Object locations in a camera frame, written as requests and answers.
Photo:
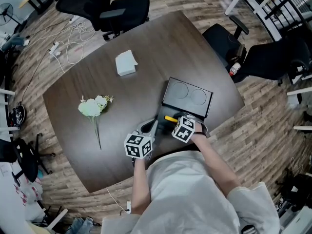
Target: office chair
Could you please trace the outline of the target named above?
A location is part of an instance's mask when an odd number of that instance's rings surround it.
[[[106,41],[111,34],[115,38],[149,20],[149,7],[150,0],[58,0],[56,4],[58,11],[90,20],[96,31],[106,32]]]
[[[35,149],[32,147],[32,142],[26,144],[21,138],[18,138],[13,142],[0,139],[0,162],[13,163],[17,160],[21,167],[21,171],[16,175],[12,172],[14,181],[18,186],[20,186],[18,178],[23,174],[25,174],[30,182],[36,180],[38,175],[38,165],[40,165],[47,174],[52,173],[52,171],[48,171],[45,168],[40,157],[55,157],[55,153],[39,155],[39,136],[42,136],[42,134],[37,134]]]
[[[234,64],[231,58],[235,56],[241,43],[237,40],[242,31],[249,33],[248,28],[235,16],[230,19],[237,25],[236,32],[232,35],[219,24],[215,24],[203,33],[203,37],[217,53],[223,65],[230,71]],[[247,76],[257,76],[271,80],[281,80],[285,74],[291,79],[309,70],[310,52],[301,38],[286,38],[276,42],[255,45],[250,48],[247,57],[244,48],[238,62],[241,68],[232,76],[235,83],[242,81]]]

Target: dark wooden table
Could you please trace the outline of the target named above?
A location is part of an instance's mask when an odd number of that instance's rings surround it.
[[[115,57],[131,49],[136,72],[117,74]],[[169,77],[214,93],[208,117],[213,130],[244,102],[210,45],[182,12],[147,22],[95,50],[59,78],[43,95],[58,141],[89,192],[133,175],[123,142],[135,127],[155,117]],[[89,119],[78,111],[81,96],[114,96],[99,119],[102,150]],[[172,136],[158,136],[154,155],[181,147]]]

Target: white shirt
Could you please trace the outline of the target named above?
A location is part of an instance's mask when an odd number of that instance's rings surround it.
[[[226,198],[198,151],[162,157],[147,176],[152,202],[145,212],[104,219],[102,234],[240,234],[246,225],[254,225],[259,234],[279,232],[265,184],[253,190],[237,187]]]

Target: hand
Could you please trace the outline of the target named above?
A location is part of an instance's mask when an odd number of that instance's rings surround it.
[[[201,124],[198,122],[195,122],[195,132],[202,132],[202,131],[203,131],[203,129],[202,129]],[[191,136],[191,140],[192,140],[192,142],[194,142],[196,144],[199,141],[207,141],[207,138],[204,135],[193,134]]]

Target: yellow handle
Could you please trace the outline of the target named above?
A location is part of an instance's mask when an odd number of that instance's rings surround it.
[[[175,122],[175,123],[177,123],[178,122],[178,120],[177,119],[175,119],[175,118],[172,118],[172,117],[170,117],[170,116],[165,116],[165,119],[166,120],[168,120],[168,121],[172,121],[172,122]]]

